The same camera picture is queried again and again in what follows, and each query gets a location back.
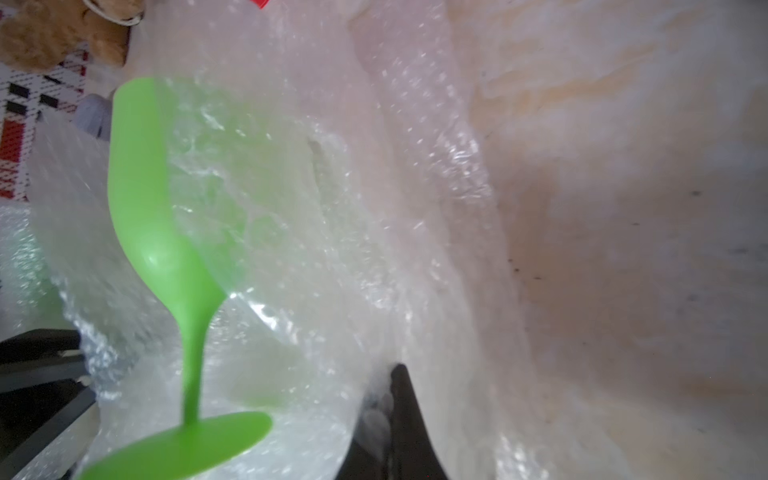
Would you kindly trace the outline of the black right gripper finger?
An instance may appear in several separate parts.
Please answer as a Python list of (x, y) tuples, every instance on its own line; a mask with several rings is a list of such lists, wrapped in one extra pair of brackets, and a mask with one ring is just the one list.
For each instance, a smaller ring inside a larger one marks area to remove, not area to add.
[(360, 411), (337, 479), (446, 479), (407, 367), (396, 364), (388, 391)]

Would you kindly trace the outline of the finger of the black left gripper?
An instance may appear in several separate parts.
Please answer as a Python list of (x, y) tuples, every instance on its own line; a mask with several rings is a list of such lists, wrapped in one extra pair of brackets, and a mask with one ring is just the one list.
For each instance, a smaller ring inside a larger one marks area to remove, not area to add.
[(1, 477), (31, 465), (96, 403), (75, 330), (35, 329), (1, 342)]

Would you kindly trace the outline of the bright green glass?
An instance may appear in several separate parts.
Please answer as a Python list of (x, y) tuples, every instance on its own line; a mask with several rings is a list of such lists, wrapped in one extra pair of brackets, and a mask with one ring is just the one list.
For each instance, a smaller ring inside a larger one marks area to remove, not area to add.
[(82, 476), (189, 479), (257, 445), (273, 420), (255, 411), (200, 415), (206, 335), (226, 295), (174, 221), (158, 87), (152, 78), (132, 79), (113, 97), (107, 197), (127, 260), (178, 326), (182, 420), (91, 464)]

